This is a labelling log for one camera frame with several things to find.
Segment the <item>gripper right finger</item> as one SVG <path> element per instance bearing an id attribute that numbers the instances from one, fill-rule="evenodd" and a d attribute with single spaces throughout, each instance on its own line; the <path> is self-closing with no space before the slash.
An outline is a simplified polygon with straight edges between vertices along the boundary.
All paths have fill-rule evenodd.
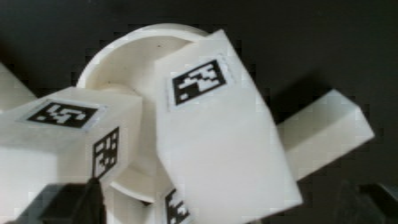
<path id="1" fill-rule="evenodd" d="M 398 186 L 344 182 L 337 194 L 335 224 L 398 224 Z"/>

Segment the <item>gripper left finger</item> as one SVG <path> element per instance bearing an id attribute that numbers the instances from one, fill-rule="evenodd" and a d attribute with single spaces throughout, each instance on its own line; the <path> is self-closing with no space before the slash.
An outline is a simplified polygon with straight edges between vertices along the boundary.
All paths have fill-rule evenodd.
<path id="1" fill-rule="evenodd" d="M 106 224 L 104 197 L 95 178 L 49 184 L 26 208 L 26 224 Z"/>

